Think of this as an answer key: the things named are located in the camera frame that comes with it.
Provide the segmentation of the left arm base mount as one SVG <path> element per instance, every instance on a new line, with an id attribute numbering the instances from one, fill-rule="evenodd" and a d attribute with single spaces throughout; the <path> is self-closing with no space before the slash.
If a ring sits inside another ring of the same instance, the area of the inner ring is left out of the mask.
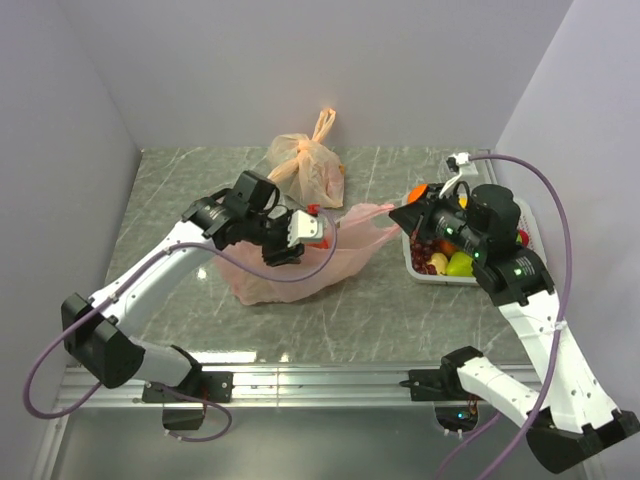
<path id="1" fill-rule="evenodd" d="M 225 407 L 232 399 L 233 387 L 231 371 L 200 371 L 190 374 L 175 387 L 148 382 L 141 401 L 162 406 L 162 425 L 170 433 L 197 431 L 203 426 L 206 414 L 216 410 L 225 418 L 222 435 L 233 422 L 231 412 Z"/>

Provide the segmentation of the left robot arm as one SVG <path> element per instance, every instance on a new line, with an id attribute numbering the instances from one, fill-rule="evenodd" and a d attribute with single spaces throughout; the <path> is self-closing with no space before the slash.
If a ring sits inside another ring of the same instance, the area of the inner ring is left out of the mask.
<path id="1" fill-rule="evenodd" d="M 276 267 L 298 262 L 303 238 L 317 233 L 316 220 L 300 209 L 270 215 L 280 196 L 274 183 L 244 171 L 235 185 L 194 201 L 165 238 L 125 274 L 85 299 L 69 296 L 61 306 L 67 352 L 106 388 L 132 378 L 161 382 L 177 401 L 201 390 L 196 365 L 176 348 L 133 340 L 159 302 L 217 251 L 238 242 L 262 250 Z"/>

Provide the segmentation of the pink plastic bag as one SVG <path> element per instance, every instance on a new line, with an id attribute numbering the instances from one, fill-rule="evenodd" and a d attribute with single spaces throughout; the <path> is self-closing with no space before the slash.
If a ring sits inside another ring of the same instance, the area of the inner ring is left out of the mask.
<path id="1" fill-rule="evenodd" d="M 358 274 L 385 244 L 396 237 L 400 233 L 399 226 L 392 223 L 382 227 L 376 223 L 394 208 L 393 204 L 370 203 L 351 207 L 336 221 L 336 250 L 331 252 L 327 243 L 306 246 L 299 264 L 269 267 L 263 261 L 261 249 L 248 242 L 225 250 L 226 254 L 264 274 L 265 278 L 219 256 L 213 259 L 213 264 L 230 292 L 244 305 L 299 301 Z"/>

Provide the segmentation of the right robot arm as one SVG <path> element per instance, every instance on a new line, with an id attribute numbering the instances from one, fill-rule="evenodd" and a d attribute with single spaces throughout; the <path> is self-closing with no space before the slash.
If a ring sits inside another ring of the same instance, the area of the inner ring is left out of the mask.
<path id="1" fill-rule="evenodd" d="M 484 184 L 460 204 L 457 194 L 441 190 L 426 188 L 390 219 L 418 241 L 444 240 L 471 258 L 478 286 L 516 333 L 543 387 L 527 388 L 464 347 L 442 358 L 438 380 L 424 388 L 486 401 L 525 431 L 534 457 L 554 474 L 638 433 L 636 414 L 620 409 L 591 371 L 545 262 L 518 241 L 521 209 L 513 193 Z"/>

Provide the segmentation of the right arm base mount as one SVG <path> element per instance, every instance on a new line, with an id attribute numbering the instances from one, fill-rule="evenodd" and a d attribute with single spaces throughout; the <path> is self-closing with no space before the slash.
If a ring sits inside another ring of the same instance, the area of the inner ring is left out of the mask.
<path id="1" fill-rule="evenodd" d="M 462 389 L 443 368 L 412 369 L 399 385 L 409 390 L 412 402 L 434 407 L 436 423 L 445 434 L 470 434 L 480 426 L 480 398 Z"/>

